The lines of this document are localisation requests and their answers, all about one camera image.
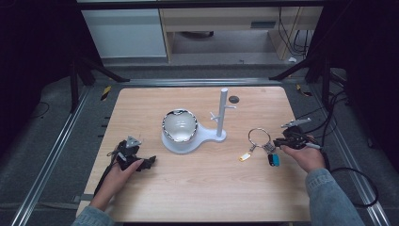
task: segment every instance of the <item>blue key tag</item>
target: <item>blue key tag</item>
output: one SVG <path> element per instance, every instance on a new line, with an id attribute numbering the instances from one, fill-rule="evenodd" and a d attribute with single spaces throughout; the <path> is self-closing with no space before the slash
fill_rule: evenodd
<path id="1" fill-rule="evenodd" d="M 275 153 L 270 153 L 267 155 L 267 158 L 269 159 L 269 164 L 272 167 L 278 167 L 279 166 L 279 156 L 276 155 Z"/>

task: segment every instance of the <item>person's left hand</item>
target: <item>person's left hand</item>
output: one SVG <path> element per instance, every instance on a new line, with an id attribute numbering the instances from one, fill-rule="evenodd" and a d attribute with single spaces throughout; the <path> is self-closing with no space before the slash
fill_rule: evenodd
<path id="1" fill-rule="evenodd" d="M 111 198 L 120 192 L 126 181 L 140 167 L 143 161 L 144 159 L 137 160 L 125 170 L 122 170 L 118 163 L 114 164 L 90 205 L 104 211 Z"/>

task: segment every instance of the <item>table top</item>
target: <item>table top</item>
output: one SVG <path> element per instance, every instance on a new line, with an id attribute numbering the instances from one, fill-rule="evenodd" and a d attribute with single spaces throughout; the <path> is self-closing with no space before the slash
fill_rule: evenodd
<path id="1" fill-rule="evenodd" d="M 162 120 L 177 108 L 191 111 L 204 127 L 216 129 L 220 87 L 123 89 L 85 189 L 93 194 L 108 153 L 128 136 L 140 141 L 138 157 L 157 156 L 151 169 L 136 172 L 114 197 L 106 212 L 123 222 L 251 222 L 309 221 L 309 198 L 303 171 L 277 148 L 280 166 L 271 167 L 267 154 L 252 146 L 248 132 L 261 127 L 272 139 L 282 137 L 280 126 L 294 119 L 283 88 L 229 87 L 228 98 L 239 98 L 226 109 L 221 142 L 205 142 L 193 153 L 178 155 L 162 142 Z M 89 202 L 81 202 L 79 214 Z"/>

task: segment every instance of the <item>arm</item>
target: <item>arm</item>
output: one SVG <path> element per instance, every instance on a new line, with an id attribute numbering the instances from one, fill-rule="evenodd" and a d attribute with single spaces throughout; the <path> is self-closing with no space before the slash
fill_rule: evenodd
<path id="1" fill-rule="evenodd" d="M 143 163 L 143 160 L 134 162 L 126 170 L 120 169 L 120 165 L 115 164 L 106 175 L 103 185 L 90 205 L 85 207 L 72 225 L 114 225 L 114 220 L 104 212 L 106 206 L 112 197 L 120 192 L 129 177 Z"/>
<path id="2" fill-rule="evenodd" d="M 319 150 L 281 146 L 305 170 L 312 225 L 364 225 L 358 211 L 328 170 Z"/>

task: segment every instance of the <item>yellow key tag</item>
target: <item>yellow key tag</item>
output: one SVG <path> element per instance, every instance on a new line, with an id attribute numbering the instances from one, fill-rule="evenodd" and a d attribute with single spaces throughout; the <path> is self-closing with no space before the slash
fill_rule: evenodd
<path id="1" fill-rule="evenodd" d="M 250 155 L 251 155 L 251 153 L 244 153 L 243 155 L 241 155 L 241 157 L 240 157 L 240 161 L 241 162 L 244 162 L 245 160 L 247 160 L 247 159 L 249 159 L 250 158 Z"/>

